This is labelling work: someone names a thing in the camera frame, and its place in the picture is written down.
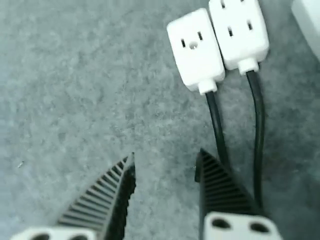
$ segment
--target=gray carpet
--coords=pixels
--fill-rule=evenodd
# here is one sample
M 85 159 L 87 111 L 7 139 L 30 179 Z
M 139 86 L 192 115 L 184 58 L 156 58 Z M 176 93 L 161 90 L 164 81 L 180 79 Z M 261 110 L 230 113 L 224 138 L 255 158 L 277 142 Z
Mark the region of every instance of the gray carpet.
M 261 0 L 270 53 L 264 199 L 286 240 L 320 239 L 320 64 L 291 0 Z M 46 225 L 136 152 L 126 240 L 195 240 L 197 151 L 217 155 L 206 99 L 179 76 L 166 25 L 206 0 L 0 1 L 0 232 Z M 234 169 L 252 188 L 247 80 L 218 86 Z

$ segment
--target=extension cord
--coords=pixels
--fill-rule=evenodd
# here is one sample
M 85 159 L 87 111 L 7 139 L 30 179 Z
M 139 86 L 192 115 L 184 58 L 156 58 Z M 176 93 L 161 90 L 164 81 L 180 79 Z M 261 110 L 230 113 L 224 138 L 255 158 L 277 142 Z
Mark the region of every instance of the extension cord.
M 257 72 L 269 51 L 258 0 L 210 0 L 209 10 L 225 67 L 241 75 Z
M 200 8 L 170 22 L 167 32 L 184 85 L 201 95 L 216 92 L 225 68 L 207 10 Z

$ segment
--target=cord strain relief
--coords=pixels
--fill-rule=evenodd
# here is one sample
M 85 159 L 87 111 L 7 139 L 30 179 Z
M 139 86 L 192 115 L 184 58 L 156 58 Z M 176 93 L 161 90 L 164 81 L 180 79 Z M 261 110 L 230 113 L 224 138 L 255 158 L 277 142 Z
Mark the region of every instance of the cord strain relief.
M 202 80 L 198 84 L 199 92 L 201 95 L 205 95 L 209 92 L 216 92 L 218 90 L 216 81 L 213 79 Z
M 241 75 L 246 75 L 246 72 L 249 71 L 259 71 L 259 65 L 256 59 L 247 58 L 238 62 L 238 68 Z

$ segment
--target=black ridged grip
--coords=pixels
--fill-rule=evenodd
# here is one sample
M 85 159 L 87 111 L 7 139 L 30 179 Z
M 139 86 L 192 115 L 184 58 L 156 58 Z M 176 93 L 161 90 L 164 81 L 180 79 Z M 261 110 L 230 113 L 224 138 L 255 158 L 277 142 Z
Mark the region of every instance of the black ridged grip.
M 200 240 L 204 218 L 210 212 L 264 216 L 233 174 L 203 149 L 197 155 L 195 181 L 200 183 Z
M 115 164 L 77 198 L 57 224 L 92 229 L 96 231 L 98 240 L 122 240 L 129 199 L 135 187 L 132 154 Z

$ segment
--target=white plug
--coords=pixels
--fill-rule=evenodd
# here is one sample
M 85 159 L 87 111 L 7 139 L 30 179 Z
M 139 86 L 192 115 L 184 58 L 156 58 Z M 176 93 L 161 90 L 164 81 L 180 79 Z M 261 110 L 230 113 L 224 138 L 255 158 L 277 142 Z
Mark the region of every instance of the white plug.
M 217 91 L 216 82 L 225 78 L 225 68 L 207 10 L 191 12 L 166 29 L 184 85 L 201 95 Z
M 204 218 L 204 240 L 283 240 L 275 223 L 263 216 L 212 211 Z
M 257 72 L 269 50 L 258 0 L 210 0 L 209 10 L 225 67 Z
M 94 230 L 83 227 L 30 227 L 11 237 L 11 240 L 97 240 Z

